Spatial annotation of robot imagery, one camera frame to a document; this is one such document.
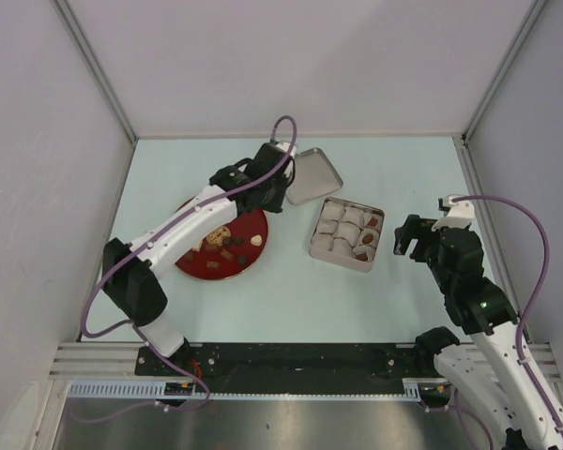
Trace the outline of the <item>pink square tin box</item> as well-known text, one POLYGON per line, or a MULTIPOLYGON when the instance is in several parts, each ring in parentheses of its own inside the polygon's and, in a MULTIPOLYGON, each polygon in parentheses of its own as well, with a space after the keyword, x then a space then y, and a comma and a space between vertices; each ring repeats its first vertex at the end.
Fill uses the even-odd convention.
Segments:
POLYGON ((372 271, 380 248, 386 214, 377 207, 335 197, 326 197, 317 216, 309 240, 312 258, 360 273, 372 271), (379 220, 376 227, 367 225, 371 217, 379 220), (362 238, 371 233, 375 240, 365 245, 362 238), (356 256, 367 253, 367 262, 356 256))

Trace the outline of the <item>red round plate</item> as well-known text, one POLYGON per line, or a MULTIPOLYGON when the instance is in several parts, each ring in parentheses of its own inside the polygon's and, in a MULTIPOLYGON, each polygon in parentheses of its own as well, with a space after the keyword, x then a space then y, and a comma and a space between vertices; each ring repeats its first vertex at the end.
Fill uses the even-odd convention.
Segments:
POLYGON ((257 209, 210 232, 188 250, 176 263, 183 274, 201 280, 223 280, 235 277, 250 268, 263 253, 269 235, 266 212, 257 209), (260 234, 261 246, 254 246, 251 238, 260 234), (247 261, 240 263, 238 257, 247 261), (221 264, 219 270, 208 269, 208 261, 221 264))

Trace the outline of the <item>almond chocolate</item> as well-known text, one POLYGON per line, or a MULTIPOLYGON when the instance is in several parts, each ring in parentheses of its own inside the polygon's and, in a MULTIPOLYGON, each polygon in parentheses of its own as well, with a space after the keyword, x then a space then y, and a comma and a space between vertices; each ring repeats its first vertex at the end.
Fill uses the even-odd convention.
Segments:
POLYGON ((369 244, 371 244, 374 240, 375 240, 374 235, 371 234, 371 233, 368 233, 368 234, 365 234, 365 235, 363 236, 363 238, 362 238, 362 243, 365 244, 365 245, 369 245, 369 244))

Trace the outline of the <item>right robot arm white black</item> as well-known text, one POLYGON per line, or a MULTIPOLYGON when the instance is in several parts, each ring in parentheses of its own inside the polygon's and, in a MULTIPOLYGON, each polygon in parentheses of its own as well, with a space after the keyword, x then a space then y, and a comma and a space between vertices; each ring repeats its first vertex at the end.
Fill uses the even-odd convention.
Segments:
POLYGON ((394 232, 394 253, 425 263, 445 299, 450 319, 471 338, 491 367, 475 367, 445 327, 416 339, 414 364, 425 376, 438 373, 501 435, 504 449, 563 449, 563 406, 552 392, 504 292, 484 275, 479 237, 463 228, 438 228, 410 215, 394 232))

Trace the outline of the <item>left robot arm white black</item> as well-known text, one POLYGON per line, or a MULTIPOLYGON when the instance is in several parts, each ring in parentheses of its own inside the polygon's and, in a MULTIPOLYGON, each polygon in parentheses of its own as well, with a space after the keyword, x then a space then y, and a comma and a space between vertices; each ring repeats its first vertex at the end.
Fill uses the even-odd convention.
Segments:
POLYGON ((101 289, 153 346, 156 363, 176 375, 189 362, 186 338, 168 313, 160 279, 200 239, 254 210, 278 214, 295 178, 297 147, 270 141, 253 158, 213 174, 206 187, 170 219, 135 240, 107 243, 102 255, 101 289))

